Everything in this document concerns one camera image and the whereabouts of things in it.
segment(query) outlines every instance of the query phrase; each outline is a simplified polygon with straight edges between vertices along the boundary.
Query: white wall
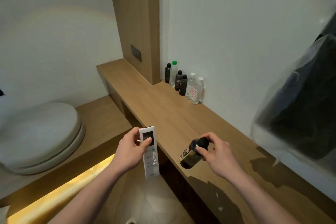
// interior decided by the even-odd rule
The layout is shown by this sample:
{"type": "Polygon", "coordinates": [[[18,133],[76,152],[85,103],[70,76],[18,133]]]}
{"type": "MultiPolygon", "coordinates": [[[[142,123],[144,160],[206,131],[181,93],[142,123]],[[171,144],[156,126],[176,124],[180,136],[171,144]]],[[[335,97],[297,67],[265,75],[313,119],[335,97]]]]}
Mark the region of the white wall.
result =
{"type": "Polygon", "coordinates": [[[106,95],[96,65],[122,58],[112,0],[0,0],[0,118],[106,95]]]}
{"type": "MultiPolygon", "coordinates": [[[[204,77],[203,103],[249,136],[268,87],[316,39],[335,3],[162,0],[162,77],[172,60],[183,73],[204,77]]],[[[283,161],[304,169],[295,159],[283,161]]]]}

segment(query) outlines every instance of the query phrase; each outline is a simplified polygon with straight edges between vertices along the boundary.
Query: left hand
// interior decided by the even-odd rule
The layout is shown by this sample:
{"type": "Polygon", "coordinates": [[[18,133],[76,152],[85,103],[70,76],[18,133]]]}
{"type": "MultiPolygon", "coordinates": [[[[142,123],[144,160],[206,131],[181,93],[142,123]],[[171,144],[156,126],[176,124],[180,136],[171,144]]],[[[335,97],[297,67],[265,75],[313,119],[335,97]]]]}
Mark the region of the left hand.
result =
{"type": "Polygon", "coordinates": [[[121,175],[140,163],[145,150],[152,142],[152,138],[147,138],[137,146],[135,142],[140,140],[139,129],[140,128],[137,127],[132,128],[131,131],[119,141],[117,151],[110,166],[120,171],[121,175]]]}

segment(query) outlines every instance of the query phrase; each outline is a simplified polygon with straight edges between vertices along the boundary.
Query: black bottle cap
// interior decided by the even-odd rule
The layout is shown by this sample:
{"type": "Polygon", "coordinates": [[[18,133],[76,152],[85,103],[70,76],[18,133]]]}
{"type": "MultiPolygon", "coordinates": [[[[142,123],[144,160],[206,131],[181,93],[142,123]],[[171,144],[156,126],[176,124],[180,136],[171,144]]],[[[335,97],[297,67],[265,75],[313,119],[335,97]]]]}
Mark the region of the black bottle cap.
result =
{"type": "Polygon", "coordinates": [[[209,140],[208,140],[208,138],[206,138],[206,137],[201,137],[201,138],[197,141],[197,145],[198,145],[199,147],[202,147],[202,148],[206,149],[206,148],[208,147],[208,145],[209,145],[209,140]]]}

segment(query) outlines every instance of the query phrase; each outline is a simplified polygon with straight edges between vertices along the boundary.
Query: wooden shelf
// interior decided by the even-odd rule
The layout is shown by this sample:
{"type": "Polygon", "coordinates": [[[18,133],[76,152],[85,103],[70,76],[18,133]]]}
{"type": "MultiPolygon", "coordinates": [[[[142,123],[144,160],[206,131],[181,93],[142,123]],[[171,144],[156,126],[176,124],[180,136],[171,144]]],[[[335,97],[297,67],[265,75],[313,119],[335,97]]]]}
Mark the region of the wooden shelf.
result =
{"type": "Polygon", "coordinates": [[[124,59],[97,69],[143,126],[155,126],[157,144],[220,222],[231,218],[232,223],[240,223],[230,213],[229,206],[236,205],[245,224],[257,223],[233,186],[215,175],[206,162],[189,170],[180,166],[179,157],[191,140],[210,131],[230,143],[243,169],[300,222],[335,223],[335,202],[282,163],[272,167],[271,155],[205,105],[191,104],[164,81],[150,85],[124,59]]]}
{"type": "Polygon", "coordinates": [[[110,96],[76,109],[86,132],[69,158],[36,175],[15,175],[0,168],[0,207],[11,205],[8,216],[114,154],[119,140],[132,128],[110,96]]]}

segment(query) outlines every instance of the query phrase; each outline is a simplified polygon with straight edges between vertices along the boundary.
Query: floor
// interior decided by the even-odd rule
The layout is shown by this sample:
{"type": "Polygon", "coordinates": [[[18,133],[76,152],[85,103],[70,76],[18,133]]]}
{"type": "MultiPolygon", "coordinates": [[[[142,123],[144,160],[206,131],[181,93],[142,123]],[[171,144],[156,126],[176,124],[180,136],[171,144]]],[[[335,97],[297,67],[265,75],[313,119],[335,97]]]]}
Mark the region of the floor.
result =
{"type": "Polygon", "coordinates": [[[113,188],[94,224],[194,224],[161,176],[145,179],[143,163],[113,188]]]}

